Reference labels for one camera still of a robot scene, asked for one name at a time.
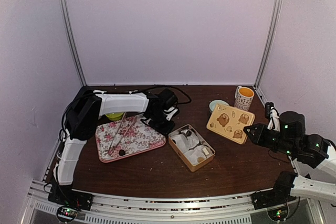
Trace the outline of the bear print tin lid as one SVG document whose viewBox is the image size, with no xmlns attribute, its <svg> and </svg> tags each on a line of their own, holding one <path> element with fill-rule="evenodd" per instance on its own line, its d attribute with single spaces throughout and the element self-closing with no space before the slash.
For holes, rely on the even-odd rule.
<svg viewBox="0 0 336 224">
<path fill-rule="evenodd" d="M 217 104 L 206 128 L 228 140 L 243 145 L 247 140 L 244 127 L 253 125 L 255 115 L 233 106 Z"/>
</svg>

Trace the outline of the pink floral serving tray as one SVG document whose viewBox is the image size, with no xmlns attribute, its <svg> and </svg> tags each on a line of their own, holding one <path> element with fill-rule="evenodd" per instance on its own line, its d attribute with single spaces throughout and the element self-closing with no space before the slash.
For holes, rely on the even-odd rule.
<svg viewBox="0 0 336 224">
<path fill-rule="evenodd" d="M 99 160 L 111 163 L 145 153 L 165 145 L 166 137 L 143 123 L 142 115 L 99 125 L 96 129 Z M 124 156 L 119 150 L 125 150 Z"/>
</svg>

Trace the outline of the white chocolate piece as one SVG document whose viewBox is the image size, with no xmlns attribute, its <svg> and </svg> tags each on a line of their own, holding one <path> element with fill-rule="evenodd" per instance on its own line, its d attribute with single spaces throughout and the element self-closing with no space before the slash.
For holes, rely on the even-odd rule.
<svg viewBox="0 0 336 224">
<path fill-rule="evenodd" d="M 203 148 L 202 151 L 206 156 L 209 155 L 209 152 L 208 152 L 207 148 Z"/>
</svg>

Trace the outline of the tan tin box paper cups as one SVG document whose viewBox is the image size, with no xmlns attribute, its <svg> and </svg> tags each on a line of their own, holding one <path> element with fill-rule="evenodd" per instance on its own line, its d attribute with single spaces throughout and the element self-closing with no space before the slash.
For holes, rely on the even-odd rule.
<svg viewBox="0 0 336 224">
<path fill-rule="evenodd" d="M 186 137 L 184 131 L 179 134 L 179 129 L 190 130 L 192 135 Z M 171 132 L 168 135 L 168 141 L 175 153 L 184 162 L 191 172 L 195 172 L 206 164 L 211 162 L 215 157 L 215 150 L 208 144 L 207 141 L 194 129 L 191 125 L 187 124 L 179 129 Z M 209 155 L 205 155 L 202 151 L 207 148 Z M 205 158 L 202 162 L 198 162 L 197 158 Z"/>
</svg>

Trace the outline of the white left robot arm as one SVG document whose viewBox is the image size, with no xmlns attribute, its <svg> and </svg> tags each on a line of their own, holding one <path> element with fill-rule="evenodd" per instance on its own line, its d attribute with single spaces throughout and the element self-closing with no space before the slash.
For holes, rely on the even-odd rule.
<svg viewBox="0 0 336 224">
<path fill-rule="evenodd" d="M 59 185 L 54 192 L 56 198 L 64 205 L 75 201 L 75 192 L 67 186 L 73 182 L 82 148 L 94 136 L 100 117 L 115 112 L 140 113 L 151 128 L 167 135 L 175 125 L 172 117 L 178 113 L 177 104 L 178 98 L 170 89 L 153 94 L 147 91 L 107 93 L 81 88 L 61 119 L 58 161 L 54 168 L 54 179 Z"/>
</svg>

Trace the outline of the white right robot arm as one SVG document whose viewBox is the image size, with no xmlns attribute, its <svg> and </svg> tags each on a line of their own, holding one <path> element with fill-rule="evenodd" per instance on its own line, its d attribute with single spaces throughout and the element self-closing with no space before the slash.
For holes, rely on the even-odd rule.
<svg viewBox="0 0 336 224">
<path fill-rule="evenodd" d="M 268 127 L 258 123 L 244 127 L 252 143 L 275 153 L 286 154 L 292 160 L 335 176 L 335 144 L 318 134 L 307 135 L 303 114 L 286 111 L 277 119 L 269 116 L 269 121 L 278 125 Z M 293 197 L 316 199 L 335 205 L 335 184 L 283 171 L 270 190 L 269 199 L 279 204 Z"/>
</svg>

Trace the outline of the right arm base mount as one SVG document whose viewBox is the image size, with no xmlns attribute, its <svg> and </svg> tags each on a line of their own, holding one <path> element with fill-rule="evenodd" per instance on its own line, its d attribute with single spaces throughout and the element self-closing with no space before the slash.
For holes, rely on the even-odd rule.
<svg viewBox="0 0 336 224">
<path fill-rule="evenodd" d="M 294 172 L 281 172 L 275 181 L 272 189 L 256 191 L 251 194 L 251 200 L 255 210 L 269 208 L 296 200 L 291 196 L 291 189 L 294 187 L 294 179 L 298 174 Z"/>
</svg>

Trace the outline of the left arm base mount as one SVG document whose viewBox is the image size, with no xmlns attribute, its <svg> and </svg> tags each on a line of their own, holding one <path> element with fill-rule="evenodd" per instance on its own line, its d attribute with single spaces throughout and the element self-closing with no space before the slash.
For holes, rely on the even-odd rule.
<svg viewBox="0 0 336 224">
<path fill-rule="evenodd" d="M 51 180 L 51 189 L 48 195 L 48 201 L 75 208 L 77 210 L 90 210 L 92 206 L 93 195 L 83 193 L 72 189 L 72 185 L 60 186 L 56 180 Z"/>
</svg>

